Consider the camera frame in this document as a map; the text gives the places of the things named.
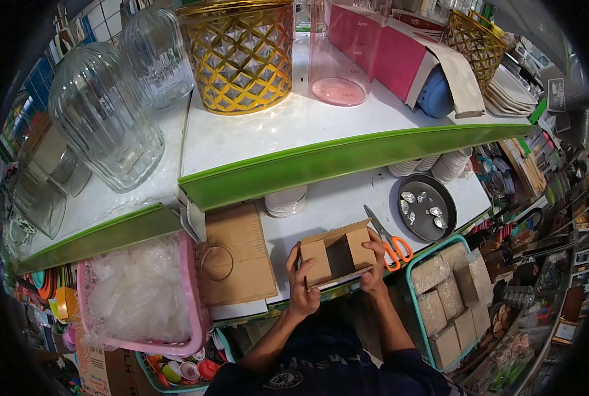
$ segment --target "navy shirt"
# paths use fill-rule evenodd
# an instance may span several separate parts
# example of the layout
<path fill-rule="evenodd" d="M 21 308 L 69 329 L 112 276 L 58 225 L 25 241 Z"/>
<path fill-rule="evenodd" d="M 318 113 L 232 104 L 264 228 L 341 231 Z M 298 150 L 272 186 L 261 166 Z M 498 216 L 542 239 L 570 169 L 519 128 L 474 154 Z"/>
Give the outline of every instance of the navy shirt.
<path fill-rule="evenodd" d="M 358 395 L 458 396 L 465 393 L 422 360 L 417 349 L 391 353 L 378 369 L 355 332 L 301 326 L 264 376 L 225 364 L 206 396 Z"/>

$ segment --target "gold lattice basket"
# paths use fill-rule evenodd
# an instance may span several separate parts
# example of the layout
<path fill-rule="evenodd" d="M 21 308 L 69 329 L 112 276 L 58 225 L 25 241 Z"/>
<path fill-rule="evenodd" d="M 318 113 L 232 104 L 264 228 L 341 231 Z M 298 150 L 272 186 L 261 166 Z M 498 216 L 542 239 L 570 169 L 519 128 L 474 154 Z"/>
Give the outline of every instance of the gold lattice basket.
<path fill-rule="evenodd" d="M 237 115 L 282 101 L 293 86 L 292 1 L 200 3 L 177 14 L 204 107 Z"/>
<path fill-rule="evenodd" d="M 449 24 L 442 35 L 442 43 L 464 55 L 473 68 L 480 91 L 484 93 L 507 47 L 499 36 L 474 20 L 475 15 L 492 24 L 476 12 L 471 11 L 466 16 L 452 10 Z"/>

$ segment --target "stack of white bowls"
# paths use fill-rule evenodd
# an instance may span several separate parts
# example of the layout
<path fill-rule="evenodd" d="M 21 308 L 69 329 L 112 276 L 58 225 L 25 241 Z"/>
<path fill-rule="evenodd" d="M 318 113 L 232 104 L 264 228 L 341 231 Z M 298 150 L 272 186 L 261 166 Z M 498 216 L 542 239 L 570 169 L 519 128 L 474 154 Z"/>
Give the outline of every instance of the stack of white bowls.
<path fill-rule="evenodd" d="M 431 168 L 433 177 L 442 183 L 449 183 L 453 179 L 457 179 L 464 172 L 471 154 L 473 154 L 471 147 L 442 154 Z"/>
<path fill-rule="evenodd" d="M 403 176 L 409 176 L 411 173 L 413 173 L 413 171 L 416 170 L 417 164 L 419 163 L 420 160 L 397 162 L 387 166 L 387 169 L 389 169 L 389 172 L 396 178 L 401 178 Z"/>
<path fill-rule="evenodd" d="M 438 160 L 438 158 L 440 158 L 439 154 L 424 157 L 422 161 L 420 161 L 420 163 L 417 164 L 416 170 L 424 172 L 425 170 L 431 169 L 435 162 Z"/>
<path fill-rule="evenodd" d="M 266 210 L 272 217 L 284 218 L 303 211 L 308 186 L 300 186 L 267 194 L 263 197 Z"/>
<path fill-rule="evenodd" d="M 522 117 L 534 112 L 537 99 L 504 66 L 499 65 L 488 90 L 484 104 L 497 116 Z"/>

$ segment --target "teal plastic basket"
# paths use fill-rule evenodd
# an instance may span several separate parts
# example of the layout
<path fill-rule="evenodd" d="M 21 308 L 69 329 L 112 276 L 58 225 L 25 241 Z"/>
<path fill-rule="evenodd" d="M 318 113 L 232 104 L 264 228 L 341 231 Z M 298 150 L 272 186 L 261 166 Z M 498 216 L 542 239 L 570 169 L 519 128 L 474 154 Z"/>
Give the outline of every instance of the teal plastic basket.
<path fill-rule="evenodd" d="M 448 371 L 447 369 L 449 369 L 449 368 L 453 367 L 455 364 L 457 364 L 458 361 L 463 359 L 469 352 L 471 352 L 471 350 L 473 350 L 475 345 L 477 345 L 477 343 L 480 341 L 481 337 L 477 338 L 471 346 L 469 346 L 464 351 L 462 351 L 462 354 L 460 355 L 460 357 L 455 362 L 451 363 L 448 367 L 443 368 L 443 369 L 437 368 L 435 366 L 435 360 L 433 359 L 433 352 L 431 351 L 431 344 L 429 344 L 429 338 L 426 335 L 425 323 L 422 321 L 422 315 L 420 314 L 420 308 L 417 305 L 416 291 L 414 290 L 413 282 L 411 281 L 411 270 L 413 270 L 413 267 L 415 265 L 420 265 L 420 263 L 423 260 L 425 260 L 426 258 L 430 258 L 431 256 L 437 254 L 440 250 L 443 250 L 443 249 L 449 247 L 450 245 L 454 245 L 456 243 L 463 243 L 464 247 L 466 248 L 466 252 L 468 254 L 471 253 L 471 250 L 469 249 L 468 244 L 466 243 L 466 240 L 460 235 L 454 235 L 454 236 L 450 237 L 448 240 L 446 240 L 442 243 L 439 243 L 429 249 L 426 249 L 425 251 L 420 253 L 418 256 L 414 257 L 410 261 L 409 265 L 407 266 L 407 270 L 405 271 L 405 280 L 407 282 L 407 288 L 409 289 L 411 301 L 413 302 L 414 309 L 416 310 L 417 322 L 418 322 L 418 325 L 420 328 L 423 342 L 425 343 L 426 357 L 429 360 L 428 363 L 438 371 Z"/>
<path fill-rule="evenodd" d="M 227 356 L 231 356 L 231 359 L 233 359 L 230 352 L 230 345 L 228 344 L 228 340 L 224 336 L 224 333 L 222 333 L 220 329 L 214 329 L 213 331 L 216 331 L 218 336 L 220 336 L 220 339 L 224 345 L 224 350 L 227 352 Z M 206 389 L 209 387 L 209 384 L 195 383 L 190 385 L 171 386 L 170 388 L 167 388 L 160 382 L 160 379 L 158 379 L 154 369 L 151 368 L 149 361 L 145 358 L 145 353 L 136 352 L 136 360 L 138 360 L 140 368 L 143 370 L 143 372 L 145 372 L 145 376 L 149 380 L 151 386 L 153 386 L 154 389 L 160 393 L 184 393 L 195 392 L 197 390 L 206 391 Z"/>

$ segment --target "shirt logo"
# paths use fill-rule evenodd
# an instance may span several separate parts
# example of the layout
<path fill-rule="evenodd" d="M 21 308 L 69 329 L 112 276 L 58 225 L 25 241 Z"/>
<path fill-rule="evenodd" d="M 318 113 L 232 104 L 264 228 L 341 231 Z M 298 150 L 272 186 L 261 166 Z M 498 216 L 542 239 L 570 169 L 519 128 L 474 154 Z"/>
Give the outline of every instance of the shirt logo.
<path fill-rule="evenodd" d="M 274 377 L 264 384 L 265 388 L 287 389 L 294 388 L 303 381 L 303 376 L 296 370 L 281 369 Z"/>

